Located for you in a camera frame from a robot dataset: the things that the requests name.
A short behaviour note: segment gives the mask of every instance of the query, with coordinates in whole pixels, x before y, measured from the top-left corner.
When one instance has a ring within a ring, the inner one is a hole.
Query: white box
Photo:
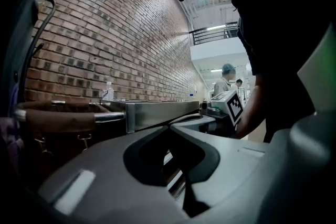
[[[210,100],[211,106],[218,107],[230,116],[233,126],[237,124],[243,112],[243,106],[237,91],[221,92]]]

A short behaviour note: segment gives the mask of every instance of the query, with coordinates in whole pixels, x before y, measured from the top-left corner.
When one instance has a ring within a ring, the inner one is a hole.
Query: metal clip
[[[48,151],[47,148],[46,148],[46,145],[45,145],[46,144],[46,140],[45,140],[44,137],[42,137],[42,139],[35,138],[34,140],[36,140],[38,142],[38,144],[40,145],[42,153],[50,154],[53,157],[52,152]]]
[[[84,142],[84,145],[85,145],[85,148],[84,148],[84,150],[82,151],[82,152],[84,152],[85,150],[87,150],[88,149],[88,142],[87,142],[87,140],[88,139],[91,139],[92,138],[92,135],[91,134],[89,134],[89,136],[88,137],[81,137],[81,135],[79,134],[79,135],[77,135],[77,139],[78,140],[82,140],[83,142]]]

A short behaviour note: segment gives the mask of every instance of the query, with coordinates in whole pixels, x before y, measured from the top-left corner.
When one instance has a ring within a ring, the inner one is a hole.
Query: black shirt
[[[265,78],[265,142],[312,114],[312,102],[297,76],[332,17],[332,0],[231,0],[253,75]]]

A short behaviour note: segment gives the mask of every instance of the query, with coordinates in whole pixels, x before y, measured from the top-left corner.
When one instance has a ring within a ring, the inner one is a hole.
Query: metal railing
[[[225,27],[213,30],[207,30],[208,28],[201,28],[189,32],[193,35],[194,45],[199,45],[202,43],[237,37],[238,32],[238,22],[227,23]]]

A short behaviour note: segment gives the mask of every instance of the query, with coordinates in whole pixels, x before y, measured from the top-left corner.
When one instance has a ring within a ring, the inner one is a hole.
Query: ceiling light
[[[214,27],[207,28],[206,30],[210,31],[210,30],[220,29],[220,28],[224,28],[224,27],[226,27],[226,25],[214,26]]]

